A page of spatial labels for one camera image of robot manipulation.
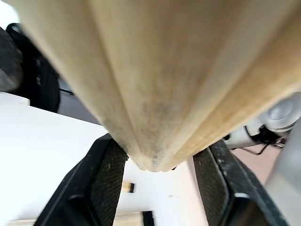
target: wood grain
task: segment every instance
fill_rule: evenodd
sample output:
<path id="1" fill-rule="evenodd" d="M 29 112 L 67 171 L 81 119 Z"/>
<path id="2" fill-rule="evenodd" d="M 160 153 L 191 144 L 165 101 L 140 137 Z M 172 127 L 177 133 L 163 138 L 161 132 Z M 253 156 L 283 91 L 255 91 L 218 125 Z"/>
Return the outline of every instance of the wood grain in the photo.
<path id="1" fill-rule="evenodd" d="M 143 170 L 169 170 L 301 81 L 298 0 L 9 0 Z"/>

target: white workbench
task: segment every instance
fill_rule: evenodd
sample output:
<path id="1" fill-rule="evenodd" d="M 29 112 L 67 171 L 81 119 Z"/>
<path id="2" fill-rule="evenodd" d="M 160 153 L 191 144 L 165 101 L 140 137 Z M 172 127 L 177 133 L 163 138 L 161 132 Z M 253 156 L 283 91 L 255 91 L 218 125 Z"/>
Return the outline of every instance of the white workbench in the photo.
<path id="1" fill-rule="evenodd" d="M 100 125 L 27 104 L 0 93 L 0 226 L 37 218 L 66 173 L 107 133 Z M 151 173 L 128 160 L 124 180 L 135 183 L 135 193 L 121 193 L 118 212 L 153 210 L 157 226 L 207 225 L 187 162 Z"/>

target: black machine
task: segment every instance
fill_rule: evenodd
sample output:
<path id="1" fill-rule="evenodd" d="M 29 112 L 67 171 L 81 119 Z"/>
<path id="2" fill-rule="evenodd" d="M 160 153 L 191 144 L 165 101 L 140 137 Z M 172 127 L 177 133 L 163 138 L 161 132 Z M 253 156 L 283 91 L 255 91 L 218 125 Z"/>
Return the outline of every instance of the black machine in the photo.
<path id="1" fill-rule="evenodd" d="M 35 226 L 112 226 L 127 158 L 109 134 L 97 139 L 62 180 Z M 193 159 L 209 226 L 287 225 L 256 176 L 223 140 Z"/>

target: black cable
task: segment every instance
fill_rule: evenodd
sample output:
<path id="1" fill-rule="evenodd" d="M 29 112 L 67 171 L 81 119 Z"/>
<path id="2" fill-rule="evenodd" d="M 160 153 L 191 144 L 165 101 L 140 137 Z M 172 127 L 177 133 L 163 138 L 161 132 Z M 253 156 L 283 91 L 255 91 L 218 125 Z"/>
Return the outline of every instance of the black cable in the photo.
<path id="1" fill-rule="evenodd" d="M 72 91 L 62 89 L 62 88 L 60 88 L 60 91 L 65 92 L 65 93 L 69 93 L 70 95 L 74 96 L 74 93 Z"/>
<path id="2" fill-rule="evenodd" d="M 247 148 L 244 148 L 244 147 L 240 147 L 240 149 L 242 149 L 242 150 L 244 150 L 244 151 L 246 151 L 246 152 L 249 152 L 249 153 L 251 153 L 251 154 L 254 154 L 254 155 L 261 155 L 261 154 L 263 153 L 263 151 L 264 151 L 269 145 L 270 145 L 270 144 L 266 144 L 266 145 L 260 150 L 260 152 L 258 152 L 258 153 L 253 152 L 253 151 L 251 151 L 251 150 L 249 150 L 249 149 L 247 149 Z"/>

